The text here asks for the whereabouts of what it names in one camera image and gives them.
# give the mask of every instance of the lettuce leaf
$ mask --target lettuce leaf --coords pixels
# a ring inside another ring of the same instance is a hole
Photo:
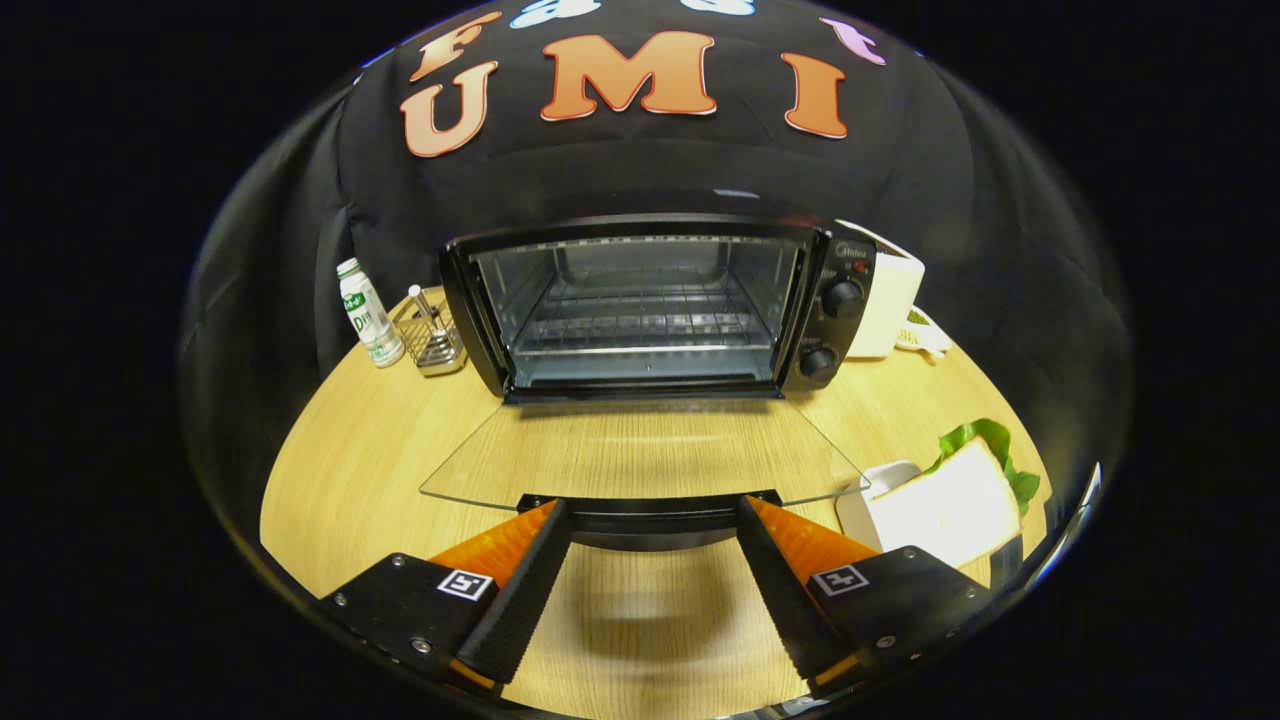
[[[920,474],[928,475],[937,470],[943,460],[955,455],[957,450],[975,437],[987,441],[991,454],[996,456],[996,461],[1005,469],[1005,479],[1009,480],[1009,487],[1014,491],[1014,498],[1018,500],[1018,510],[1023,515],[1027,515],[1028,503],[1036,497],[1036,491],[1039,489],[1039,475],[1014,470],[1014,459],[1009,456],[1009,429],[995,420],[983,418],[965,423],[940,437],[938,447],[942,450],[942,454],[938,455],[938,459],[928,470]]]

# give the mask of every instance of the bottle cap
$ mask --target bottle cap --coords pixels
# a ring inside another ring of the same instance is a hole
[[[342,264],[338,265],[338,277],[340,278],[343,275],[349,275],[351,273],[355,273],[358,269],[360,269],[360,260],[355,258],[352,258],[351,260],[343,260]]]

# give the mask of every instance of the wire rack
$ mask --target wire rack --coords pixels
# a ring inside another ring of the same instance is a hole
[[[730,273],[692,268],[557,275],[513,355],[769,350],[772,338]]]
[[[413,304],[408,304],[396,314],[393,324],[404,341],[404,348],[424,375],[452,372],[466,363],[466,350],[453,324],[448,305],[439,305],[443,332],[433,329]]]

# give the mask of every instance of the black knob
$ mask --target black knob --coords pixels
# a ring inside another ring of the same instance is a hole
[[[800,359],[800,374],[814,382],[828,383],[831,378],[836,377],[838,365],[840,359],[836,357],[835,352],[819,347],[805,352],[804,357]]]
[[[863,288],[849,281],[835,283],[822,293],[822,309],[828,318],[856,318],[863,311]]]

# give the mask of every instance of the table surface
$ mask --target table surface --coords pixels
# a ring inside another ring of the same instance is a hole
[[[429,295],[443,302],[439,288]],[[908,351],[846,360],[827,388],[782,401],[662,414],[504,406],[470,363],[424,378],[407,355],[375,368],[357,343],[280,448],[261,539],[320,597],[392,552],[428,559],[513,516],[451,498],[513,506],[525,492],[774,488],[791,502],[842,489],[859,469],[928,466],[938,436],[978,418],[1009,428],[1018,468],[1041,475],[1023,518],[1029,555],[1046,536],[1048,477],[1021,421],[960,347],[937,361]],[[788,510],[840,529],[833,500]],[[961,571],[989,582],[987,559]],[[721,542],[652,553],[571,546],[503,697],[630,720],[731,715],[806,693],[741,550]]]

